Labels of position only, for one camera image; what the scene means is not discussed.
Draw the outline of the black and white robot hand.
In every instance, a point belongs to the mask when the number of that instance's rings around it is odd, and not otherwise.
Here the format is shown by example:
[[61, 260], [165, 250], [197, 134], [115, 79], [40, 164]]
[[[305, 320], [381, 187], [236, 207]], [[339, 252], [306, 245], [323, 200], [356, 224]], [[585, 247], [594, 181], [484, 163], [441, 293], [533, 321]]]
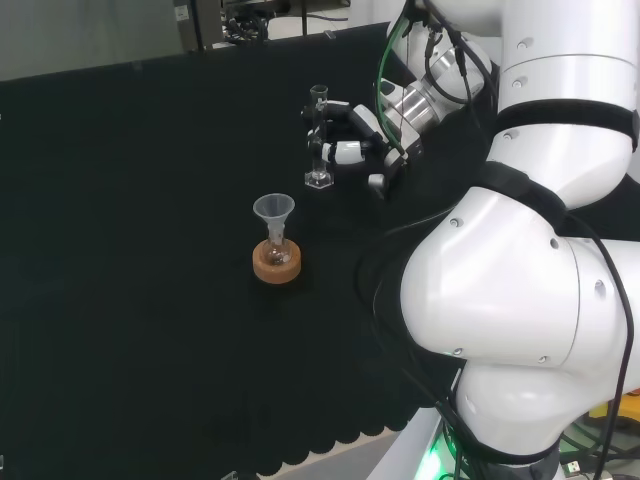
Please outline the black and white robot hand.
[[409, 123], [403, 122], [404, 153], [400, 154], [385, 136], [376, 115], [366, 106], [329, 100], [326, 107], [322, 160], [341, 176], [366, 174], [369, 189], [386, 199], [401, 169], [423, 156], [420, 135]]

